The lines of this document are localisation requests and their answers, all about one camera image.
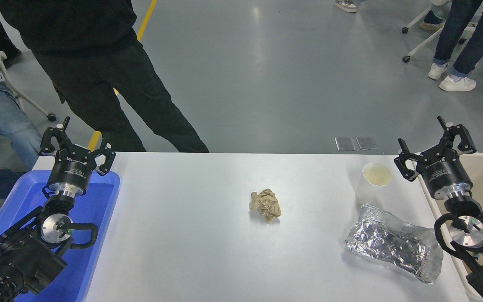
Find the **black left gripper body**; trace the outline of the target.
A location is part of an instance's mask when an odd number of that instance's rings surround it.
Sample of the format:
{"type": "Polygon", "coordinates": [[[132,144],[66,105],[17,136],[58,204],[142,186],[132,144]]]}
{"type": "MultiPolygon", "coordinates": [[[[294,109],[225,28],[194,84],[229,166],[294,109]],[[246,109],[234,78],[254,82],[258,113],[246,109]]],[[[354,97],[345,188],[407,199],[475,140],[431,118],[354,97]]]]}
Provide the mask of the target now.
{"type": "Polygon", "coordinates": [[[87,190],[96,168],[94,159],[75,159],[67,151],[59,151],[56,154],[55,164],[47,181],[50,190],[58,190],[65,184],[77,187],[79,190],[87,190]]]}

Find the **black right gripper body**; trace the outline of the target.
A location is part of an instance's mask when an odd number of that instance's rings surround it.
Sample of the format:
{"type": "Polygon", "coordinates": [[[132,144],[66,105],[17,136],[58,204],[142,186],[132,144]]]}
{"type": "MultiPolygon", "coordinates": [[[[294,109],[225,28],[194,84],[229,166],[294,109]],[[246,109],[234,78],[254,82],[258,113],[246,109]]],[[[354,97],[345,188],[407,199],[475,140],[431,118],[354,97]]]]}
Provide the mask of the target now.
{"type": "Polygon", "coordinates": [[[451,193],[463,195],[471,191],[472,180],[469,178],[459,154],[452,148],[437,151],[432,147],[420,153],[422,160],[417,162],[417,172],[422,176],[429,195],[436,200],[447,200],[451,193]]]}

